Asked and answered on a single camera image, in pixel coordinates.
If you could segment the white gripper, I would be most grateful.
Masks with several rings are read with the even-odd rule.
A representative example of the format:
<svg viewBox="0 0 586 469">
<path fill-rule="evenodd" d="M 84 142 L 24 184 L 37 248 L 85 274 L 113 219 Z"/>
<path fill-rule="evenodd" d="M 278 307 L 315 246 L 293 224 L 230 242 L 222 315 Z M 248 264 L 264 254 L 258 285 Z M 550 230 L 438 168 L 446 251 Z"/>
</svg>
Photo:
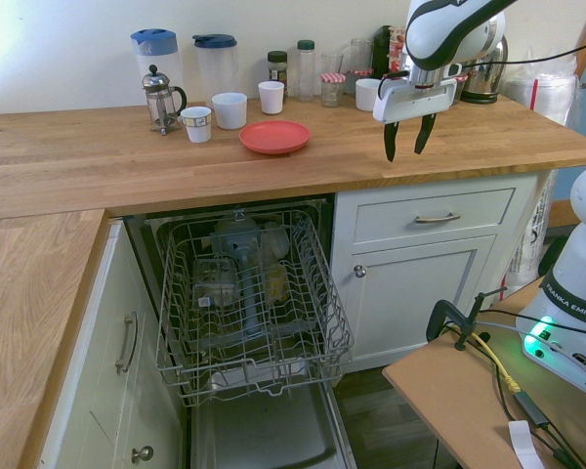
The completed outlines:
<svg viewBox="0 0 586 469">
<path fill-rule="evenodd" d="M 389 123 L 384 126 L 384 145 L 390 162 L 396 155 L 399 122 L 423 116 L 414 147 L 414 152 L 421 154 L 434 129 L 436 113 L 451 107 L 456 89 L 455 78 L 425 89 L 416 88 L 405 78 L 385 81 L 380 86 L 380 97 L 375 99 L 372 114 L 376 120 Z"/>
</svg>

